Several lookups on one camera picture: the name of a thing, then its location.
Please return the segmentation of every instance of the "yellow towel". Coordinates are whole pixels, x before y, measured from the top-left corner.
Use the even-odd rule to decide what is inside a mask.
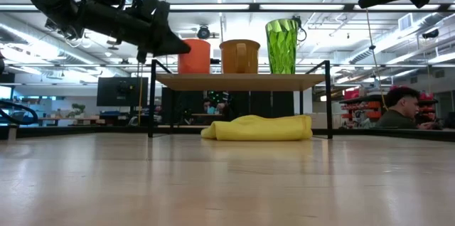
[[[308,116],[265,119],[251,115],[231,122],[213,122],[200,135],[218,141],[294,141],[310,139],[313,132]]]

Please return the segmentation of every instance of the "mug handle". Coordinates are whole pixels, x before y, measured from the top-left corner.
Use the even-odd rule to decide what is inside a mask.
[[[235,60],[235,72],[245,73],[247,69],[247,44],[237,44],[237,60]]]

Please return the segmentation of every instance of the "man's hair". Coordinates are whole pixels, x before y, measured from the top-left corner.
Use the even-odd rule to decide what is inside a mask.
[[[385,96],[385,105],[387,107],[395,106],[403,97],[414,97],[419,99],[420,93],[408,87],[395,88],[390,90]]]

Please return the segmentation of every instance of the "green textured vase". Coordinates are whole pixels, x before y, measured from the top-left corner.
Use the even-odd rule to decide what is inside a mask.
[[[269,49],[270,72],[274,74],[295,74],[297,49],[297,22],[279,19],[265,26]]]

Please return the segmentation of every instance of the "computer monitor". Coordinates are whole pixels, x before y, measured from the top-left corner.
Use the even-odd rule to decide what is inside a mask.
[[[98,79],[97,106],[135,107],[147,106],[149,79],[137,77],[100,77]]]

